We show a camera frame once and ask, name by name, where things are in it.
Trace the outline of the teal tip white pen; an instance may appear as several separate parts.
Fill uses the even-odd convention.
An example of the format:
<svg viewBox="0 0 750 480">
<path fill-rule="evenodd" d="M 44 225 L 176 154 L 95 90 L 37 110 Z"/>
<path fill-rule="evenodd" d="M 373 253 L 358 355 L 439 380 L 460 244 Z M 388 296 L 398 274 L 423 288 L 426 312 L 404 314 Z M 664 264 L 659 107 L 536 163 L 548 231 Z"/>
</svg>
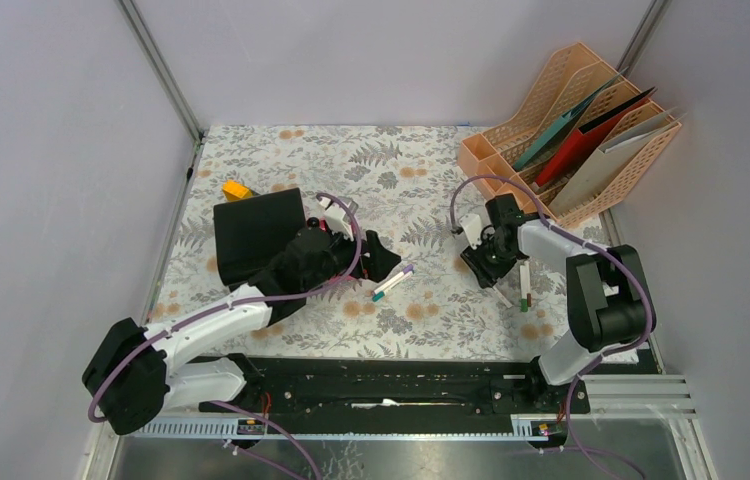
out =
<svg viewBox="0 0 750 480">
<path fill-rule="evenodd" d="M 380 301 L 386 295 L 386 293 L 387 293 L 386 290 L 381 290 L 381 291 L 375 292 L 374 295 L 372 296 L 372 301 L 373 302 Z"/>
</svg>

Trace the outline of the teal folder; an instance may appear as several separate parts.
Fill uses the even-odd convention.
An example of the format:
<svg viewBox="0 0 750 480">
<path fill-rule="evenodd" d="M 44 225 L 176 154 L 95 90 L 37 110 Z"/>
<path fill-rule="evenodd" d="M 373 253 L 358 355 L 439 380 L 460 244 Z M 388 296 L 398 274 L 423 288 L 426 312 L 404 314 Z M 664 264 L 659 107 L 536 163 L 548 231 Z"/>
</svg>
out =
<svg viewBox="0 0 750 480">
<path fill-rule="evenodd" d="M 522 171 L 556 146 L 572 130 L 588 107 L 604 90 L 618 83 L 625 72 L 594 63 L 578 70 L 566 84 L 563 93 L 553 103 L 530 142 L 518 148 L 519 156 L 511 166 Z"/>
</svg>

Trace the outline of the black pen holder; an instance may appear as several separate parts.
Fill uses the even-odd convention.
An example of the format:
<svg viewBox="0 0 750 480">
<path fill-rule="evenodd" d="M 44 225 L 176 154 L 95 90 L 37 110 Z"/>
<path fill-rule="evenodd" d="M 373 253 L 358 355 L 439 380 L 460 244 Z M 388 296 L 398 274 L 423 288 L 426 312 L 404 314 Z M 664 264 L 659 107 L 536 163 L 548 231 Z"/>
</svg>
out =
<svg viewBox="0 0 750 480">
<path fill-rule="evenodd" d="M 241 283 L 265 268 L 304 226 L 298 188 L 215 205 L 213 227 L 222 284 Z"/>
</svg>

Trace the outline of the peach file organizer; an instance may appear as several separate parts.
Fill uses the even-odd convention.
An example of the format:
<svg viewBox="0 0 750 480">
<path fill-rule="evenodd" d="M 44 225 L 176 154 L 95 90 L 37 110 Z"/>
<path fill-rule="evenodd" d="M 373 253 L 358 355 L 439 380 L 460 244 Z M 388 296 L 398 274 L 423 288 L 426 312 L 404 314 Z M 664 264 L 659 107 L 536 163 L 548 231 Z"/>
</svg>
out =
<svg viewBox="0 0 750 480">
<path fill-rule="evenodd" d="M 582 43 L 554 52 L 518 111 L 461 141 L 458 167 L 486 199 L 510 194 L 535 207 L 530 188 L 570 227 L 620 203 L 681 128 L 652 99 Z"/>
</svg>

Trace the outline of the red notebook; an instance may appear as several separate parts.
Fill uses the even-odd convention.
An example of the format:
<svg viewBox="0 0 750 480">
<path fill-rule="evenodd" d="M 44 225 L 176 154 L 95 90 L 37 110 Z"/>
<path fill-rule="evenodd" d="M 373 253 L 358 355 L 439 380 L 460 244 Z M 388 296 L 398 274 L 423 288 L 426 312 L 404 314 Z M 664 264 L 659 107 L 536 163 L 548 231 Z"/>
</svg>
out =
<svg viewBox="0 0 750 480">
<path fill-rule="evenodd" d="M 574 129 L 531 184 L 535 192 L 579 167 L 630 111 L 645 104 L 655 88 L 631 97 L 591 121 Z"/>
</svg>

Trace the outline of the purple tip white pen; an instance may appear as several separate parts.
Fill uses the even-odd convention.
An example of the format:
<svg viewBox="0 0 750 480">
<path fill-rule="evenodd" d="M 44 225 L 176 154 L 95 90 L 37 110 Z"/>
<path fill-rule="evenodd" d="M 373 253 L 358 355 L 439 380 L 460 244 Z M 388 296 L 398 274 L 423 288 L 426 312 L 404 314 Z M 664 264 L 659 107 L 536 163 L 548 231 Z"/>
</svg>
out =
<svg viewBox="0 0 750 480">
<path fill-rule="evenodd" d="M 495 298 L 507 309 L 514 307 L 514 304 L 497 287 L 493 286 L 491 288 L 491 292 L 495 296 Z"/>
</svg>

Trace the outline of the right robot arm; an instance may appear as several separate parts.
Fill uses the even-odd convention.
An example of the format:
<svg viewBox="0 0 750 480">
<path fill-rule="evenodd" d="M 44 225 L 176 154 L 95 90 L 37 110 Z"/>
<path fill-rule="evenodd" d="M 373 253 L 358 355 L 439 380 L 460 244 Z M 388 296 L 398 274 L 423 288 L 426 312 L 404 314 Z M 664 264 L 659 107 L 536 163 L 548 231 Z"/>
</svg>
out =
<svg viewBox="0 0 750 480">
<path fill-rule="evenodd" d="M 533 361 L 526 402 L 548 412 L 564 398 L 563 385 L 606 354 L 636 348 L 654 330 L 656 313 L 639 254 L 629 245 L 606 247 L 564 230 L 541 213 L 526 213 L 514 196 L 485 204 L 488 217 L 469 213 L 454 231 L 467 240 L 461 258 L 483 289 L 519 263 L 537 260 L 563 275 L 567 332 Z"/>
</svg>

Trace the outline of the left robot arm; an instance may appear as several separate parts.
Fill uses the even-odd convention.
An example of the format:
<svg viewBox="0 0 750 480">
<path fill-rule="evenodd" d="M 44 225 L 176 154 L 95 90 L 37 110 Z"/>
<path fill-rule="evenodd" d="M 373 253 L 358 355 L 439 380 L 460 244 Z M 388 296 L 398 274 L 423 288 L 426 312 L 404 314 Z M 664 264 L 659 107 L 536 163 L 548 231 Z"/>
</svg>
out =
<svg viewBox="0 0 750 480">
<path fill-rule="evenodd" d="M 114 323 L 82 374 L 92 396 L 89 420 L 124 435 L 169 408 L 227 401 L 252 409 L 261 397 L 258 380 L 232 360 L 196 357 L 286 319 L 342 278 L 384 281 L 400 261 L 372 230 L 348 239 L 305 227 L 263 269 L 198 312 L 151 326 L 132 318 Z"/>
</svg>

